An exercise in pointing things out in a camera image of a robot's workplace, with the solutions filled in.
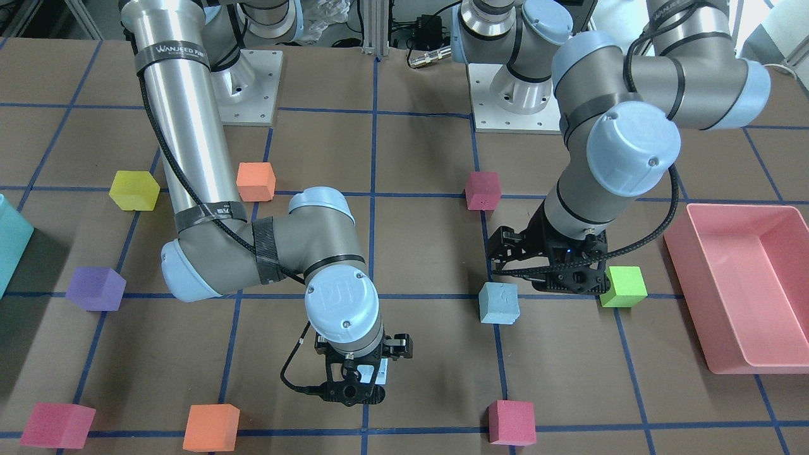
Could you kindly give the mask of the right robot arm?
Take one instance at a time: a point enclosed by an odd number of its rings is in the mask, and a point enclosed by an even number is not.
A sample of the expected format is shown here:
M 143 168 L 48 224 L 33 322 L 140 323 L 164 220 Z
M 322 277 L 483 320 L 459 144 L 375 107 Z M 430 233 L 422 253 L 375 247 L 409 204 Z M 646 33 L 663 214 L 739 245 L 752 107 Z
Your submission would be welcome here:
M 305 308 L 327 353 L 374 372 L 382 357 L 412 357 L 407 334 L 385 334 L 355 217 L 343 194 L 314 187 L 286 216 L 252 220 L 237 190 L 223 124 L 269 122 L 283 58 L 245 39 L 288 39 L 300 4 L 286 1 L 122 1 L 147 116 L 166 168 L 178 238 L 162 273 L 185 302 L 301 279 Z

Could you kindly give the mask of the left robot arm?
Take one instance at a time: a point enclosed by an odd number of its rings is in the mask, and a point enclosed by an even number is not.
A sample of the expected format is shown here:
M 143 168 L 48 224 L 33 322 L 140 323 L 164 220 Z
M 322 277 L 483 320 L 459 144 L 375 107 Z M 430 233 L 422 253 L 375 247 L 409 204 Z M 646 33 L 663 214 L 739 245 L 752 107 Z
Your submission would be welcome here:
M 627 51 L 605 31 L 575 33 L 555 1 L 462 1 L 453 8 L 453 58 L 503 64 L 523 83 L 551 85 L 569 164 L 520 233 L 500 227 L 487 256 L 498 276 L 566 287 L 599 280 L 604 262 L 653 241 L 676 212 L 675 161 L 682 128 L 750 124 L 765 107 L 770 76 L 739 59 L 726 1 L 650 1 L 649 23 Z M 609 251 L 605 230 L 669 173 L 664 222 Z

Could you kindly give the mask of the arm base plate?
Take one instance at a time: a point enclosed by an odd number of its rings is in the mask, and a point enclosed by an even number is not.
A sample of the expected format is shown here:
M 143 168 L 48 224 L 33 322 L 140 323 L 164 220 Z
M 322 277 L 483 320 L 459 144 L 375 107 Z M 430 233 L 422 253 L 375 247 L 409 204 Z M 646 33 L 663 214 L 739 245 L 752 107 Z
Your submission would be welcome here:
M 560 112 L 550 78 L 519 80 L 503 64 L 468 64 L 469 92 L 479 132 L 558 135 Z
M 280 50 L 242 50 L 235 64 L 210 74 L 222 124 L 274 126 L 283 61 Z

